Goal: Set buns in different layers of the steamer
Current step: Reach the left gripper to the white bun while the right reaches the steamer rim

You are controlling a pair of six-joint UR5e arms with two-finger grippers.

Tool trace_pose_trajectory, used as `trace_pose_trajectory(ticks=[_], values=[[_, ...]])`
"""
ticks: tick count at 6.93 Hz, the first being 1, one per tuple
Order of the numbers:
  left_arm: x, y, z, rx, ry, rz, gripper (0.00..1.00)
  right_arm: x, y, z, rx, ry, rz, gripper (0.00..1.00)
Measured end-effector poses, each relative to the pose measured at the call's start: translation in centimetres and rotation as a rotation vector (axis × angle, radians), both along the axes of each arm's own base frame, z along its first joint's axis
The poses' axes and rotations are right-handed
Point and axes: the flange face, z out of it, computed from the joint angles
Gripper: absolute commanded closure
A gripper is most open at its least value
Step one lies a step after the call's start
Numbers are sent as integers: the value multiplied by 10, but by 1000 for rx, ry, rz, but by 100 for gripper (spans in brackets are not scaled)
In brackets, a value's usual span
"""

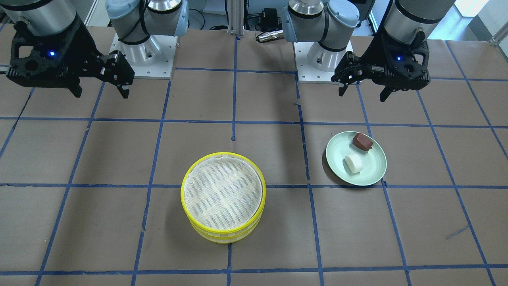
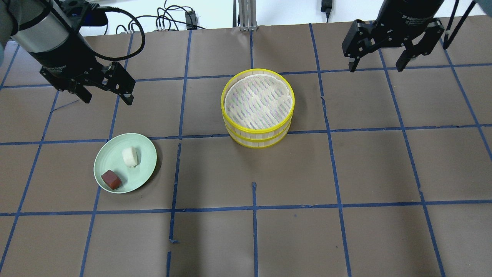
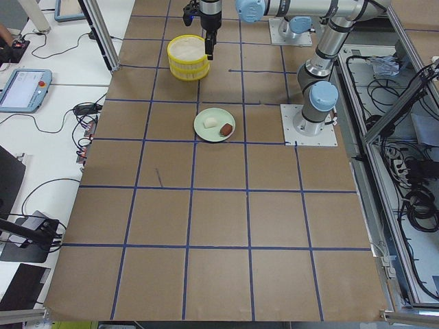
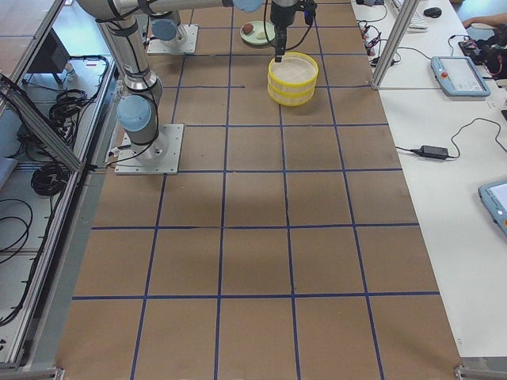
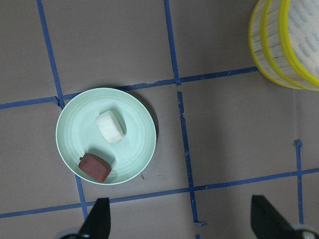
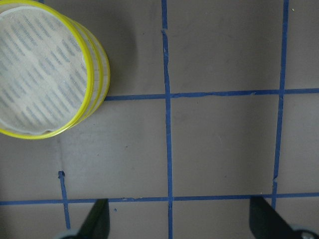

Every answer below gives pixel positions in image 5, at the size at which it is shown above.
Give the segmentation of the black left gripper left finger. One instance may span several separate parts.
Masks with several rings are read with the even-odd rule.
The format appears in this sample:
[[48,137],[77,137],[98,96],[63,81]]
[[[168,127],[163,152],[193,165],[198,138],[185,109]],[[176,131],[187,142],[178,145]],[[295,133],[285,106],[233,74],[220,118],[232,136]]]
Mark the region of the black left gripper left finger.
[[96,200],[84,224],[79,230],[81,239],[108,239],[111,230],[109,198]]

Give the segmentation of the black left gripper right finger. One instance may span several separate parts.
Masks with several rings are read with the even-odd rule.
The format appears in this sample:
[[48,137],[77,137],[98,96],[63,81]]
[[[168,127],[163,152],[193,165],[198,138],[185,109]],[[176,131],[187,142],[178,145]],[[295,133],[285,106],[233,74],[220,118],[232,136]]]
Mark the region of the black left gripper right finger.
[[262,195],[251,198],[251,228],[258,239],[301,239],[302,231],[295,230]]

